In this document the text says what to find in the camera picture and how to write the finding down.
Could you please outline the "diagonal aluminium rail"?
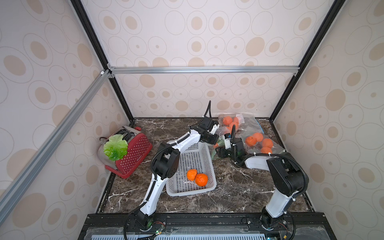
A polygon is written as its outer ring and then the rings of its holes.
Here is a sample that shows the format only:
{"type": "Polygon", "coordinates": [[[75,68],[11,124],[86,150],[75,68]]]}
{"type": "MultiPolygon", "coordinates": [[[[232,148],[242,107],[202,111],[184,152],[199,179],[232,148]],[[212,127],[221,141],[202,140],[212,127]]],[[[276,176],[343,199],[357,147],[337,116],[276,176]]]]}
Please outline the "diagonal aluminium rail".
{"type": "Polygon", "coordinates": [[[56,151],[62,140],[71,130],[80,115],[84,112],[97,91],[104,82],[111,77],[110,70],[104,70],[88,87],[87,91],[74,104],[59,126],[51,133],[32,159],[23,168],[22,172],[12,182],[10,187],[1,197],[1,224],[5,222],[22,196],[39,175],[43,167],[56,151]]]}

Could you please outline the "green zip-top bag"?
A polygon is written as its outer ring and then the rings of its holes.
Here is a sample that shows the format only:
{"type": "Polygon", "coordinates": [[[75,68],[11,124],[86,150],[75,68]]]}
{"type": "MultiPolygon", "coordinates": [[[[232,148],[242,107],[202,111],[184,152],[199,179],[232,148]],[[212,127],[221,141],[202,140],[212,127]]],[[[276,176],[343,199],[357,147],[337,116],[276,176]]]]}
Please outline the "green zip-top bag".
{"type": "Polygon", "coordinates": [[[231,134],[227,133],[218,138],[218,142],[213,146],[211,159],[217,158],[230,158],[232,154],[231,134]]]}

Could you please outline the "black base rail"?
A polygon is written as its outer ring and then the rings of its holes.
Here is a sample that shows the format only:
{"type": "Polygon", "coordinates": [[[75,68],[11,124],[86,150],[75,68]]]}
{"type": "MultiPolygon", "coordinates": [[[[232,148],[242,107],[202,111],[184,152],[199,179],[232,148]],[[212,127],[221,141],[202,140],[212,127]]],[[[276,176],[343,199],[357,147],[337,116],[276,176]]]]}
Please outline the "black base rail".
{"type": "Polygon", "coordinates": [[[135,214],[88,215],[79,240],[334,240],[336,236],[323,213],[284,215],[272,230],[261,224],[260,213],[155,214],[144,230],[135,214]]]}

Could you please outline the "green-edged zip-top bag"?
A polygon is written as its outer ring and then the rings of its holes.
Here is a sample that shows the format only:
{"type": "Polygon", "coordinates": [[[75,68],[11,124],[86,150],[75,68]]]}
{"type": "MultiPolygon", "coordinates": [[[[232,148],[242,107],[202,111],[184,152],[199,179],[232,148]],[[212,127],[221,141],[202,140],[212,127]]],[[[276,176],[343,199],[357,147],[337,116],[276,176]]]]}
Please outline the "green-edged zip-top bag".
{"type": "Polygon", "coordinates": [[[282,154],[286,150],[265,134],[255,131],[243,131],[240,138],[248,154],[282,154]]]}

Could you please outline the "white perforated plastic basket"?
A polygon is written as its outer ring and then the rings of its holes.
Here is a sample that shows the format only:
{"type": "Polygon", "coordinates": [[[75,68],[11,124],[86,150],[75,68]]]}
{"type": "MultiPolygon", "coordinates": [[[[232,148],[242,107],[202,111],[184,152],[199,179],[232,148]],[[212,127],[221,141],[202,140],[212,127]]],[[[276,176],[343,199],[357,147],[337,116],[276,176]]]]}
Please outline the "white perforated plastic basket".
{"type": "Polygon", "coordinates": [[[216,186],[209,146],[197,143],[181,154],[178,169],[167,182],[166,189],[171,197],[183,197],[210,192],[216,186]]]}

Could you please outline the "horizontal aluminium rail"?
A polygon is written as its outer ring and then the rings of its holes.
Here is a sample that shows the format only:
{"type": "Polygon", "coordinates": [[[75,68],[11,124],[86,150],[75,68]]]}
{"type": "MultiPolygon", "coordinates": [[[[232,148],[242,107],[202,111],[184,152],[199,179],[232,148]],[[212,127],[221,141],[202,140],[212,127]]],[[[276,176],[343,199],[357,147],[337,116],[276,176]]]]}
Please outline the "horizontal aluminium rail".
{"type": "Polygon", "coordinates": [[[299,66],[219,66],[219,67],[110,67],[102,73],[116,74],[238,74],[238,73],[293,73],[299,66]]]}

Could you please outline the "green plastic leaf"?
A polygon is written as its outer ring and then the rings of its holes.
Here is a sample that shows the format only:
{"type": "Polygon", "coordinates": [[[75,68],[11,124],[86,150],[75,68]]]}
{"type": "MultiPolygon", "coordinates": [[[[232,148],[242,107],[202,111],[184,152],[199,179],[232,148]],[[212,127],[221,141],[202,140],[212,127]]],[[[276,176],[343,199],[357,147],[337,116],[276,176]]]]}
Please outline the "green plastic leaf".
{"type": "Polygon", "coordinates": [[[110,161],[118,161],[127,154],[128,143],[123,135],[116,134],[108,138],[103,146],[103,152],[110,161]]]}

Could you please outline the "red dotted toaster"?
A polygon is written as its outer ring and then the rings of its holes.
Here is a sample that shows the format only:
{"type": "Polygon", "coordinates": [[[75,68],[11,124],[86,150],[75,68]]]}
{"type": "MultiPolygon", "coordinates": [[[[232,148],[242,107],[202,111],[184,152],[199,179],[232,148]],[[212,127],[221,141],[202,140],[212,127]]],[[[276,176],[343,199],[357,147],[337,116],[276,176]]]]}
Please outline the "red dotted toaster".
{"type": "Polygon", "coordinates": [[[143,162],[153,147],[147,136],[141,132],[140,128],[122,126],[108,138],[99,138],[101,146],[98,150],[98,157],[100,161],[105,165],[106,170],[116,174],[123,179],[127,179],[132,175],[132,173],[139,167],[139,165],[143,162]],[[123,135],[123,139],[127,141],[127,154],[121,160],[110,161],[103,152],[103,146],[108,141],[108,138],[116,134],[123,135]]]}

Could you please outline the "orange taken out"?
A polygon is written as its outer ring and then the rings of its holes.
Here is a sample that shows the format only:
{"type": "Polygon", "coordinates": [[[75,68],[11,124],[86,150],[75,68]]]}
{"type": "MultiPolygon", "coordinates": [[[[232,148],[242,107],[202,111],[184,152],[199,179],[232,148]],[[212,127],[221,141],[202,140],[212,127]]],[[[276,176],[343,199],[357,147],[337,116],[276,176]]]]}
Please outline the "orange taken out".
{"type": "Polygon", "coordinates": [[[198,174],[198,171],[196,169],[188,170],[187,171],[187,179],[189,181],[193,182],[193,181],[195,181],[197,174],[198,174]]]}
{"type": "Polygon", "coordinates": [[[205,187],[208,183],[208,176],[206,174],[197,174],[195,177],[195,183],[200,187],[205,187]]]}

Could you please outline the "middle clear zip-top bag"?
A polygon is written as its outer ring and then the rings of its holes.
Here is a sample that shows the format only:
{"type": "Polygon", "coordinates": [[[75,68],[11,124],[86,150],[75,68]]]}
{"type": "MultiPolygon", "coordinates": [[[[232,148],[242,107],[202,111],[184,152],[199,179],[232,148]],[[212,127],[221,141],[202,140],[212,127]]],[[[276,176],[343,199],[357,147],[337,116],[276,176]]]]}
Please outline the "middle clear zip-top bag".
{"type": "Polygon", "coordinates": [[[216,131],[216,134],[222,136],[232,132],[233,126],[236,126],[236,132],[247,132],[251,135],[254,133],[264,133],[259,122],[249,113],[237,113],[237,114],[222,114],[219,115],[220,127],[216,131]]]}

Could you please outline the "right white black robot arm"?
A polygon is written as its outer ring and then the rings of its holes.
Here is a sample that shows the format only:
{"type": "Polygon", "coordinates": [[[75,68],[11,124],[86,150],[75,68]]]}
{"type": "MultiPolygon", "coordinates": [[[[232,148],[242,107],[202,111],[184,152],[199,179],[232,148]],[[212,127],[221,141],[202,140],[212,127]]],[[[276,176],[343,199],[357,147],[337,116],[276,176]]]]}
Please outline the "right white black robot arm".
{"type": "Polygon", "coordinates": [[[230,158],[238,168],[269,171],[275,184],[269,203],[263,207],[260,217],[263,228],[273,230],[288,213],[296,198],[307,191],[309,177],[301,165],[288,152],[274,154],[271,150],[248,153],[235,128],[219,138],[215,151],[220,158],[230,158]]]}

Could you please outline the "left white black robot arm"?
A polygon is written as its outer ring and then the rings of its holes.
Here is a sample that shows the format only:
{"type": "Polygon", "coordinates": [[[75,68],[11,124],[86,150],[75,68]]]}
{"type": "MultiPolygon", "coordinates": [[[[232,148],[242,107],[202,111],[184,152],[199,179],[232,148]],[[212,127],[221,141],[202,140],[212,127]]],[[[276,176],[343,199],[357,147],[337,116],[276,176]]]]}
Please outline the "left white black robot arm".
{"type": "Polygon", "coordinates": [[[180,155],[199,142],[216,144],[219,138],[216,131],[219,126],[219,122],[212,118],[211,102],[209,102],[203,118],[189,126],[189,131],[185,135],[172,142],[163,142],[159,145],[157,153],[151,160],[151,184],[141,204],[129,213],[129,215],[135,215],[136,223],[139,224],[141,230],[147,231],[151,228],[160,195],[165,184],[176,173],[180,155]]]}

